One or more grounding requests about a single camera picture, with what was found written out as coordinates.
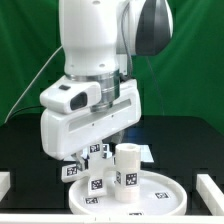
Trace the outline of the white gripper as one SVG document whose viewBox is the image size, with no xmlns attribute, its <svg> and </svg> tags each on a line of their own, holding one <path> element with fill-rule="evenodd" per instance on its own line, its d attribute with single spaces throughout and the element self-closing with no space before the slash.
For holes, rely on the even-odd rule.
<svg viewBox="0 0 224 224">
<path fill-rule="evenodd" d="M 104 112 L 92 112 L 91 107 L 85 107 L 62 114 L 46 108 L 41 116 L 43 150 L 58 160 L 73 154 L 78 170 L 84 171 L 87 159 L 82 149 L 137 123 L 140 116 L 140 97 L 134 79 L 120 85 L 120 97 Z"/>
</svg>

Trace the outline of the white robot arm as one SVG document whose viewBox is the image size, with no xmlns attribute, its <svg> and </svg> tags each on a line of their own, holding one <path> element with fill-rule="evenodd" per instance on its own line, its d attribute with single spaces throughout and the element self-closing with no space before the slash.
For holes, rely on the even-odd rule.
<svg viewBox="0 0 224 224">
<path fill-rule="evenodd" d="M 170 42 L 167 0 L 59 0 L 65 75 L 40 95 L 43 150 L 63 160 L 135 124 L 137 81 L 119 56 L 154 56 Z"/>
</svg>

